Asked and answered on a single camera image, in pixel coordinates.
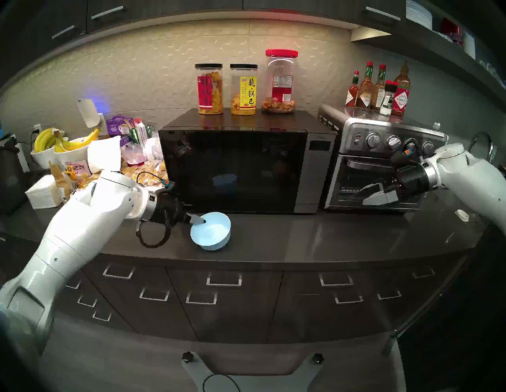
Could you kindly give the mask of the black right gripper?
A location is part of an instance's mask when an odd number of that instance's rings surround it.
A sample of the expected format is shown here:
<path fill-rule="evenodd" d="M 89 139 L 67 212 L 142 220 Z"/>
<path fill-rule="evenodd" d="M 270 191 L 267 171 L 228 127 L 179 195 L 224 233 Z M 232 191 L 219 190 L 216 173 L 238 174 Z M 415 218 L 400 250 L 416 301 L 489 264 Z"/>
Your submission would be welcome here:
<path fill-rule="evenodd" d="M 430 181 L 422 165 L 406 165 L 396 171 L 396 181 L 400 185 L 400 198 L 410 198 L 430 191 Z M 365 206 L 381 206 L 399 201 L 395 184 L 369 184 L 358 191 L 358 196 L 366 197 Z"/>

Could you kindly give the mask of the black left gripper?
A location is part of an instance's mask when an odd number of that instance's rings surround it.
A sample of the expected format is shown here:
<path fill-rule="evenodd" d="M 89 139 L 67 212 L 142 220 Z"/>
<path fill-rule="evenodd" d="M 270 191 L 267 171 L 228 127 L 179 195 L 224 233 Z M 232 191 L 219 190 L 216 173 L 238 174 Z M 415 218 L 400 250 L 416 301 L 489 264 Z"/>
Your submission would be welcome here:
<path fill-rule="evenodd" d="M 172 228 L 177 224 L 205 224 L 206 220 L 197 214 L 187 212 L 183 204 L 171 193 L 156 193 L 152 222 Z"/>

